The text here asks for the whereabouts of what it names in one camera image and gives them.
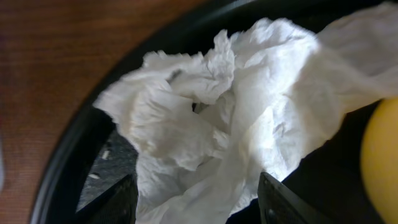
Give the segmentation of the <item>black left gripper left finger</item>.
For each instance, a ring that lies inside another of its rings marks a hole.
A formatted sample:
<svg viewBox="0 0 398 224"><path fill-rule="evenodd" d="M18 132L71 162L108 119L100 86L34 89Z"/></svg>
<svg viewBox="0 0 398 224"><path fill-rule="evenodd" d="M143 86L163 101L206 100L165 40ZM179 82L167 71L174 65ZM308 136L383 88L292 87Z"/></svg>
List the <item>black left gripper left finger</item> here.
<svg viewBox="0 0 398 224"><path fill-rule="evenodd" d="M135 224L137 185L126 175L75 214L76 224Z"/></svg>

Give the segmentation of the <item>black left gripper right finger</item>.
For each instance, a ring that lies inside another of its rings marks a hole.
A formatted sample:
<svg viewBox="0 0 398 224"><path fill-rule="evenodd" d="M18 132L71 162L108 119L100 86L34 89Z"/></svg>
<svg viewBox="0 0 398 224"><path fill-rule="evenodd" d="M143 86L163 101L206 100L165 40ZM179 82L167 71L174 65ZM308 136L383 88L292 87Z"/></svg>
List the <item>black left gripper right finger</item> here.
<svg viewBox="0 0 398 224"><path fill-rule="evenodd" d="M310 206L267 172L261 172L257 190L261 223L332 224L333 221Z"/></svg>

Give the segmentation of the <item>white paper napkin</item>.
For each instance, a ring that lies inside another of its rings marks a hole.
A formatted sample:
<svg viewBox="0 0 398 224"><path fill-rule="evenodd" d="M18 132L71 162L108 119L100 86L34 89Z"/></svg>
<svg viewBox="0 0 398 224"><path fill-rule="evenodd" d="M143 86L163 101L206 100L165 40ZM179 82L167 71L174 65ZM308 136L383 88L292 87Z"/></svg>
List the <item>white paper napkin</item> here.
<svg viewBox="0 0 398 224"><path fill-rule="evenodd" d="M346 113L397 95L397 4L315 34L290 20L220 31L207 54L145 55L94 106L138 152L138 223L224 223L284 180Z"/></svg>

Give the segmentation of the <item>yellow bowl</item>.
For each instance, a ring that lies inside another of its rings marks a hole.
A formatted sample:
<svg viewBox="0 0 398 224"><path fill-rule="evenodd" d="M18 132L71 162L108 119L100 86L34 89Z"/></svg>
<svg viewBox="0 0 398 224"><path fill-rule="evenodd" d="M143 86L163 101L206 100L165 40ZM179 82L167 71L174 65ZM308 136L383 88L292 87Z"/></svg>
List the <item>yellow bowl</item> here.
<svg viewBox="0 0 398 224"><path fill-rule="evenodd" d="M361 174L367 195L385 223L397 223L397 98L382 101L366 127Z"/></svg>

